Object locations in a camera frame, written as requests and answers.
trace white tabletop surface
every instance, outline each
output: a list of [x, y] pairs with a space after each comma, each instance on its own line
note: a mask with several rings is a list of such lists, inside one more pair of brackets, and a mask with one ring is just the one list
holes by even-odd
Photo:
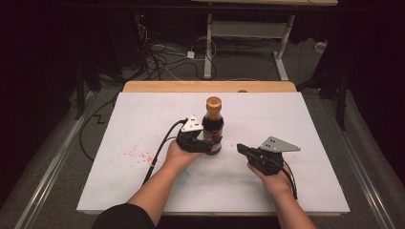
[[223, 101], [223, 148], [216, 156], [199, 157], [178, 177], [164, 214], [274, 214], [260, 179], [236, 149], [237, 143], [259, 147], [270, 135], [301, 148], [283, 156], [307, 213], [350, 211], [300, 93], [121, 93], [77, 210], [99, 213], [127, 201], [141, 186], [169, 128], [190, 115], [202, 118], [212, 95]]

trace person's right hand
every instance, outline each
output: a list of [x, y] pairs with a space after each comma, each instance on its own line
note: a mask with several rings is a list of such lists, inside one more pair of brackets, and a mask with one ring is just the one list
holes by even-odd
[[[280, 198], [282, 195], [292, 195], [289, 180], [282, 171], [277, 175], [266, 176], [249, 163], [247, 163], [247, 167], [262, 180], [263, 186], [274, 200]], [[284, 169], [290, 174], [287, 165], [284, 166]]]

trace bottle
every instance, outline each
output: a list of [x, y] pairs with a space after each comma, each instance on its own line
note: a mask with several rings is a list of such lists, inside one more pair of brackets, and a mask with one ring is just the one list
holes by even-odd
[[[223, 102], [216, 96], [209, 97], [206, 100], [206, 115], [202, 119], [203, 139], [215, 140], [215, 138], [223, 135], [224, 119], [221, 116], [221, 108]], [[214, 156], [221, 150], [221, 141], [214, 144], [211, 152], [208, 155]]]

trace wooden table edge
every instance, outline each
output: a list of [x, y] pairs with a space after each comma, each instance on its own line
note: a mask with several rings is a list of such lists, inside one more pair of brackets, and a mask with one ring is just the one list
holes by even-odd
[[124, 93], [295, 93], [289, 81], [129, 81]]

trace black cable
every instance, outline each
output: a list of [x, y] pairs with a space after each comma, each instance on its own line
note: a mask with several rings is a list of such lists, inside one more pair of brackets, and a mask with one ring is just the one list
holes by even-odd
[[281, 169], [281, 171], [283, 171], [283, 173], [287, 176], [289, 183], [291, 184], [292, 194], [293, 194], [294, 198], [298, 199], [297, 187], [296, 187], [296, 184], [295, 184], [295, 178], [294, 178], [294, 176], [292, 174], [292, 171], [291, 171], [291, 168], [289, 167], [289, 165], [284, 161], [284, 163], [288, 166], [289, 170], [291, 171], [291, 175], [287, 172], [287, 170], [283, 166], [281, 166], [279, 163], [277, 163], [277, 161], [275, 161], [274, 159], [268, 158], [268, 157], [266, 157], [266, 159], [269, 162], [276, 165], [277, 167], [279, 167], [279, 169]]
[[170, 133], [173, 131], [173, 129], [175, 129], [175, 127], [176, 127], [177, 125], [179, 125], [179, 124], [185, 124], [185, 123], [187, 122], [187, 120], [188, 120], [188, 118], [186, 118], [185, 120], [177, 121], [175, 124], [173, 124], [173, 126], [172, 126], [172, 127], [170, 128], [170, 130], [167, 132], [166, 136], [164, 137], [163, 141], [161, 142], [161, 144], [160, 144], [160, 146], [159, 146], [159, 148], [158, 148], [158, 151], [157, 151], [156, 154], [155, 154], [155, 157], [153, 158], [152, 164], [151, 164], [151, 166], [149, 167], [148, 173], [147, 173], [146, 176], [145, 176], [145, 180], [142, 182], [142, 186], [143, 186], [143, 184], [145, 184], [146, 181], [148, 181], [148, 179], [151, 177], [152, 172], [153, 172], [153, 170], [154, 170], [154, 168], [155, 168], [155, 164], [156, 164], [156, 162], [158, 162], [158, 156], [159, 156], [160, 150], [161, 150], [161, 148], [163, 147], [164, 143], [166, 143], [166, 141], [168, 140], [167, 137], [169, 137]]
[[113, 106], [115, 107], [115, 106], [116, 106], [116, 100], [117, 100], [118, 95], [119, 95], [119, 92], [114, 95], [114, 98], [113, 98], [112, 100], [110, 100], [110, 101], [104, 103], [104, 104], [103, 104], [101, 107], [99, 107], [94, 113], [92, 113], [92, 115], [90, 115], [90, 117], [84, 122], [83, 127], [80, 129], [79, 136], [78, 136], [78, 141], [79, 141], [79, 145], [80, 145], [81, 151], [82, 151], [83, 154], [84, 154], [87, 158], [89, 158], [92, 162], [95, 161], [95, 160], [94, 160], [93, 158], [91, 158], [91, 157], [89, 156], [89, 154], [86, 152], [86, 150], [84, 149], [83, 140], [82, 140], [83, 130], [84, 130], [84, 128], [86, 127], [86, 125], [89, 123], [90, 119], [92, 119], [92, 117], [93, 117], [94, 115], [96, 115], [97, 112], [99, 112], [102, 108], [104, 108], [105, 106], [107, 106], [107, 105], [110, 104], [110, 103], [113, 103]]

